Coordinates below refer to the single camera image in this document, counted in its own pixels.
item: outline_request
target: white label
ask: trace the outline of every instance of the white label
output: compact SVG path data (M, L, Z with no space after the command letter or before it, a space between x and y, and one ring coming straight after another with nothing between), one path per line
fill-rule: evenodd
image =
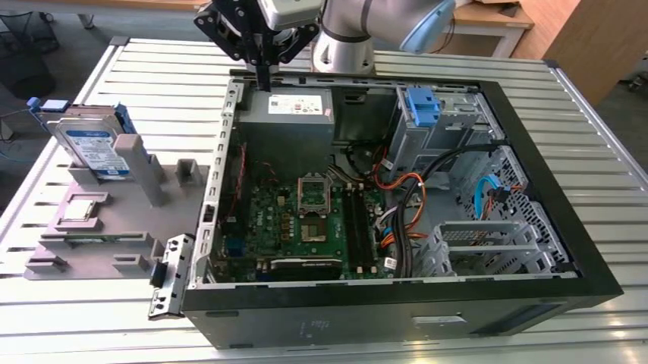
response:
M384 166L384 168L390 171L394 167L394 163L388 162L386 159L380 161L380 165Z
M395 270L395 264L398 261L392 258L384 258L384 268L394 269Z
M415 316L411 317L411 321L414 322L414 325L466 324L466 320L461 316Z
M322 115L323 112L319 95L272 95L268 99L268 114Z
M105 179L120 179L128 174L128 165L112 149L112 137L105 131L68 130L65 134L89 169Z

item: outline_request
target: metal bracket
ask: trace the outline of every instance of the metal bracket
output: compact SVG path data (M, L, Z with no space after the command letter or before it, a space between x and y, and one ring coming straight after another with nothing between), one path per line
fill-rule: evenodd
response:
M165 243L161 261L157 261L151 274L152 291L148 320L177 319L181 298L188 281L191 253L193 251L195 237L188 234L177 235Z

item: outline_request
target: red wire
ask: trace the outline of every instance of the red wire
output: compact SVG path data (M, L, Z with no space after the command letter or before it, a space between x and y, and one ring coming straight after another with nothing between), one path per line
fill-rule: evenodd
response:
M240 185L243 184L243 175L244 175L244 144L240 146L240 170L239 170L239 177L236 179L236 188L233 189L233 200L232 200L232 205L229 206L229 212L227 213L224 220L227 220L228 217L232 216L233 208L236 207L236 200L239 199L239 194L240 194Z

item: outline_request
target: robotic arm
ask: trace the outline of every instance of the robotic arm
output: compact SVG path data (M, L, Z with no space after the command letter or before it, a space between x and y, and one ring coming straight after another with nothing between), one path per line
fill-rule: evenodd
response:
M211 0L193 23L229 58L244 60L259 89L319 33L312 67L319 72L368 74L371 36L410 53L431 51L450 22L454 0Z

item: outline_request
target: slotted metal table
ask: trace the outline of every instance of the slotted metal table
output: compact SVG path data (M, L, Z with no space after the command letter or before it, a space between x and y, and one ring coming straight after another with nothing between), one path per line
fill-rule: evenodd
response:
M282 69L308 70L308 51ZM129 39L103 54L76 103L121 102L161 164L207 165L231 68L207 42ZM563 73L541 61L375 52L378 74L499 82L625 294L513 337L216 351L187 319L147 321L145 280L26 281L69 157L49 141L0 219L0 361L542 363L648 357L648 178Z

